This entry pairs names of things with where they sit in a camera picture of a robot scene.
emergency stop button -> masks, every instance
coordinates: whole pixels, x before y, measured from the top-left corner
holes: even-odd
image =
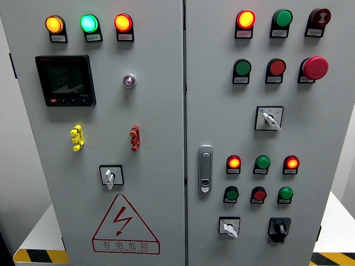
[[[327,74],[328,68],[328,61],[323,57],[307,58],[301,64],[298,83],[314,83]]]

lightning bolt symbol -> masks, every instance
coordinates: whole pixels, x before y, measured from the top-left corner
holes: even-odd
[[[122,213],[126,210],[126,207],[122,207],[121,210],[119,211],[119,213],[117,214],[115,220],[113,220],[113,223],[117,223],[117,222],[121,222],[121,221],[126,221],[125,224],[122,226],[121,230],[117,231],[116,236],[119,236],[120,234],[122,234],[122,230],[123,228],[125,228],[125,226],[129,223],[129,221],[131,221],[132,217],[128,217],[128,218],[124,218],[124,219],[119,219],[120,216],[122,215]]]

yellow and black hazard stripe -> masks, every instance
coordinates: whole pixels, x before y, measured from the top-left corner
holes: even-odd
[[[19,249],[14,262],[40,262],[69,264],[67,252],[64,250]]]
[[[310,265],[355,266],[355,253],[313,253]]]

white switch handle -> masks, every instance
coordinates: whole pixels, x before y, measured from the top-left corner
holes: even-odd
[[[224,224],[223,227],[224,227],[224,231],[226,231],[228,236],[231,236],[232,238],[235,238],[235,239],[238,238],[238,234],[237,234],[237,232],[234,231],[233,226],[230,226],[228,224]]]
[[[269,116],[267,113],[263,112],[262,115],[265,117],[265,121],[270,125],[276,128],[276,130],[281,130],[277,122],[272,118],[272,116]]]
[[[109,190],[111,190],[113,187],[113,179],[114,179],[114,175],[111,173],[111,170],[108,169],[105,174],[105,181],[106,181],[107,188]]]

red indicator light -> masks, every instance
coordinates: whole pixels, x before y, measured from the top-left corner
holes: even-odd
[[[254,199],[257,201],[263,201],[266,198],[266,192],[265,191],[258,191],[254,194]]]
[[[328,61],[323,57],[311,57],[303,64],[303,74],[307,79],[318,80],[328,72]]]
[[[251,10],[243,10],[237,16],[237,24],[241,29],[250,29],[255,23],[255,14]]]
[[[283,60],[275,60],[270,65],[270,72],[272,75],[279,76],[286,70],[286,64]]]
[[[229,168],[233,168],[233,169],[239,168],[240,167],[240,158],[239,158],[239,156],[236,156],[236,155],[230,156],[228,158],[227,164],[228,164]]]
[[[331,12],[326,8],[317,8],[310,15],[312,25],[316,28],[324,28],[331,20]]]
[[[297,169],[299,165],[300,165],[300,161],[296,156],[291,155],[285,159],[285,166],[288,169]]]
[[[118,14],[115,17],[114,24],[119,32],[128,32],[132,28],[132,18],[127,14]]]

